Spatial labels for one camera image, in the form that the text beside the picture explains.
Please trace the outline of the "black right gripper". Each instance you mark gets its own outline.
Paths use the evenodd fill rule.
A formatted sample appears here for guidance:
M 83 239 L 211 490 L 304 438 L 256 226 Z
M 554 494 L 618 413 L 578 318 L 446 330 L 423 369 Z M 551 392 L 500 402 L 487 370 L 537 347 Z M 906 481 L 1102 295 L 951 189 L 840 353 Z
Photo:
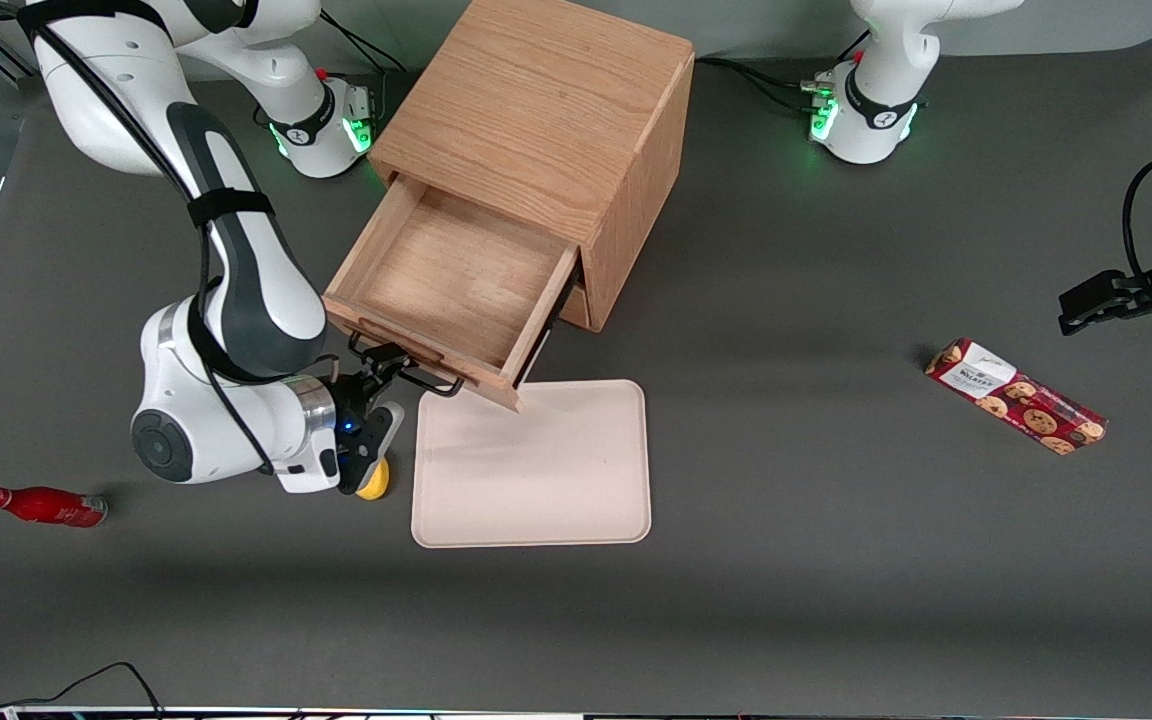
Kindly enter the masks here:
M 380 346 L 380 361 L 361 338 L 349 338 L 348 353 L 358 361 L 351 376 L 332 384 L 335 445 L 339 452 L 381 452 L 393 429 L 393 411 L 378 397 L 393 382 L 411 382 L 410 356 L 397 343 Z

